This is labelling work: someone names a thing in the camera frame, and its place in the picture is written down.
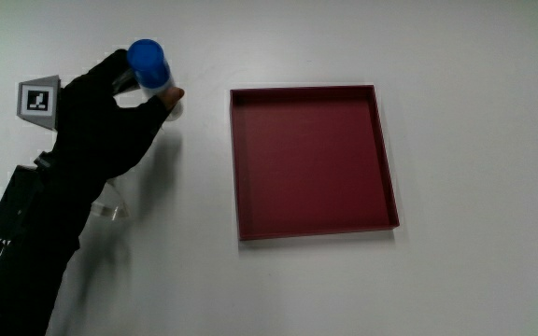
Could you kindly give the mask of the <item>person's left hand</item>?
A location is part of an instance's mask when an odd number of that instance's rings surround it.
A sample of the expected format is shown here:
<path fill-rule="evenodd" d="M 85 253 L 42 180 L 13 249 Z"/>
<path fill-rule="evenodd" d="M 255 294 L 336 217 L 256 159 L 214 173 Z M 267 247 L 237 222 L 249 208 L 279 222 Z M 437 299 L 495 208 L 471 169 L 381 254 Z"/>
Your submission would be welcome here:
<path fill-rule="evenodd" d="M 169 88 L 136 107 L 118 105 L 113 83 L 129 69 L 118 49 L 61 90 L 57 137 L 35 164 L 47 179 L 104 183 L 135 167 L 184 96 Z"/>

